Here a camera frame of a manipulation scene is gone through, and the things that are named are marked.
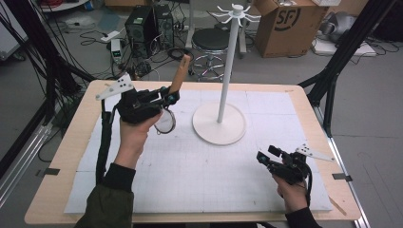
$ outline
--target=white stand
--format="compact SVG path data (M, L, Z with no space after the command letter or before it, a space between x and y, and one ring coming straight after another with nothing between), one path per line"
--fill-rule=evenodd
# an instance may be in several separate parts
M228 12L224 15L230 16L224 23L232 19L220 105L218 103L204 104L200 106L193 115L193 127L197 134L204 140L219 145L237 142L243 137L246 130L246 121L240 110L231 104L226 104L226 95L228 93L235 47L237 44L238 31L240 29L240 18L246 18L243 6L233 4L232 9L232 11L220 9L221 11Z

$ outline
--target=person's left hand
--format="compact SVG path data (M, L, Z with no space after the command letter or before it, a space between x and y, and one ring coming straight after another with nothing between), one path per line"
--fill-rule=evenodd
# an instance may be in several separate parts
M162 116L162 112L142 123L132 124L120 120L121 145L115 163L134 169L143 153L149 128Z

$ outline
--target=black stool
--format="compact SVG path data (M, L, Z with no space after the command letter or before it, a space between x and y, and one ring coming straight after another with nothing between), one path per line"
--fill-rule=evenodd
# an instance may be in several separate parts
M222 73L216 69L225 66L225 62L215 56L226 53L228 49L229 33L217 28L204 28L195 31L192 36L192 46L204 55L196 58L189 70L190 74L198 75L198 82L201 79L215 80L222 82Z

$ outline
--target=person's right hand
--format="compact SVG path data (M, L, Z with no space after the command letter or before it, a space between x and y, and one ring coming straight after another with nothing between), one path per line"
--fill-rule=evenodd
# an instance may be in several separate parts
M272 175L272 177L278 184L278 194L284 198L286 214L308 207L305 197L307 191L305 182L290 185L287 181L276 175Z

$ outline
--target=black sleeve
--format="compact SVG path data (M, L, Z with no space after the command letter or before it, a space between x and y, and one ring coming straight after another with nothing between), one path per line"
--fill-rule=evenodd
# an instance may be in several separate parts
M104 182L86 200L86 212L75 228L131 228L134 195L131 183L136 171L112 163Z
M290 228L320 228L308 207L286 214Z

